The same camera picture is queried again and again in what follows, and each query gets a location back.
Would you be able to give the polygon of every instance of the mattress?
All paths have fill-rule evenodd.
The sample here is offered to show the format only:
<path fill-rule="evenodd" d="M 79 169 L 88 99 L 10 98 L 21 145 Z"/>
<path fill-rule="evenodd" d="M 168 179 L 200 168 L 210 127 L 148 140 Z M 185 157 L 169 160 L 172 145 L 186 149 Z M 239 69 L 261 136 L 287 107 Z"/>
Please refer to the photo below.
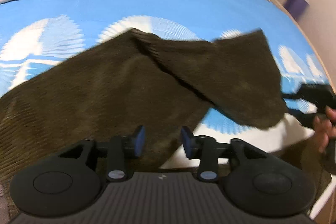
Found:
<path fill-rule="evenodd" d="M 0 19 L 0 95 L 129 28 L 165 39 L 208 41 L 261 28 L 282 74 L 284 92 L 295 91 L 303 82 L 328 82 L 302 33 L 268 0 L 17 0 L 0 5 Z M 288 106 L 315 110 L 306 101 Z M 241 138 L 271 152 L 308 138 L 312 130 L 286 114 L 276 127 L 261 131 L 210 109 L 194 133 L 221 142 Z M 178 150 L 163 168 L 197 164 Z"/>

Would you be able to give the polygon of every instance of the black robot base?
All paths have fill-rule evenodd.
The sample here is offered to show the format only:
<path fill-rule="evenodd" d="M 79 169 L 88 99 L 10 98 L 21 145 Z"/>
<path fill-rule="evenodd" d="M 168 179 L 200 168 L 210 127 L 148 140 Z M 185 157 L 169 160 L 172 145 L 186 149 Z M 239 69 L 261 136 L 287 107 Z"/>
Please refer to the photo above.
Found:
<path fill-rule="evenodd" d="M 26 224 L 312 224 L 305 213 L 315 196 L 313 182 L 298 168 L 240 140 L 217 143 L 182 127 L 184 151 L 200 159 L 191 173 L 130 173 L 144 127 L 109 142 L 83 140 L 18 172 L 10 194 Z M 104 178 L 95 173 L 105 157 Z M 231 173 L 218 175 L 218 158 Z"/>

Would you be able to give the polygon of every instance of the ridged surface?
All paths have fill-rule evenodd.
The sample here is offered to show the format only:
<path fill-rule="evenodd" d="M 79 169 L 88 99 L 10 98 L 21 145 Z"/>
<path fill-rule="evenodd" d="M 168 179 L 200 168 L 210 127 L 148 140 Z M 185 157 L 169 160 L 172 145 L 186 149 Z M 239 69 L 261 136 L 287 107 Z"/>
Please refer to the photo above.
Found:
<path fill-rule="evenodd" d="M 305 215 L 267 219 L 248 215 L 230 204 L 218 186 L 201 183 L 191 173 L 135 173 L 111 183 L 84 211 L 58 219 L 23 213 L 12 224 L 312 224 Z"/>

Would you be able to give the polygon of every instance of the hand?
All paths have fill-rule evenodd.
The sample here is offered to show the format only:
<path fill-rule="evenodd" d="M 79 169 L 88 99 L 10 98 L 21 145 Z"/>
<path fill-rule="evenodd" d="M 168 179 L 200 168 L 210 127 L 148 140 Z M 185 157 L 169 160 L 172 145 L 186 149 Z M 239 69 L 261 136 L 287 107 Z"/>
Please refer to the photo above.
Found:
<path fill-rule="evenodd" d="M 327 106 L 325 113 L 329 119 L 321 120 L 316 116 L 313 121 L 315 134 L 312 139 L 321 153 L 327 147 L 329 139 L 336 138 L 336 128 L 331 124 L 331 121 L 336 122 L 336 109 L 331 109 Z"/>

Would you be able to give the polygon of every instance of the wooden edge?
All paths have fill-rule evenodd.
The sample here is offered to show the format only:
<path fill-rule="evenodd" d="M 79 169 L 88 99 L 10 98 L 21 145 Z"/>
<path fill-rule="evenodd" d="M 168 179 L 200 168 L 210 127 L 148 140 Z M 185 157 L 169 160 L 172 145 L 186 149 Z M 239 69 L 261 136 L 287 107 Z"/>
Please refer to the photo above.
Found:
<path fill-rule="evenodd" d="M 296 25 L 296 27 L 300 30 L 300 32 L 303 34 L 303 36 L 306 38 L 306 40 L 308 41 L 309 45 L 311 46 L 311 48 L 313 49 L 315 55 L 317 56 L 319 62 L 321 63 L 325 74 L 327 75 L 327 78 L 329 80 L 329 83 L 331 85 L 331 87 L 333 88 L 334 92 L 336 91 L 335 86 L 330 78 L 330 75 L 325 67 L 325 65 L 323 64 L 323 61 L 320 57 L 320 55 L 317 53 L 314 45 L 310 42 L 309 38 L 306 36 L 306 34 L 304 33 L 304 31 L 302 30 L 302 28 L 299 26 L 299 24 L 295 21 L 295 19 L 290 15 L 290 13 L 281 5 L 281 3 L 278 0 L 269 0 L 271 1 L 276 7 L 278 7 L 281 11 L 283 11 L 287 16 L 289 16 L 289 18 L 294 22 L 294 24 Z"/>

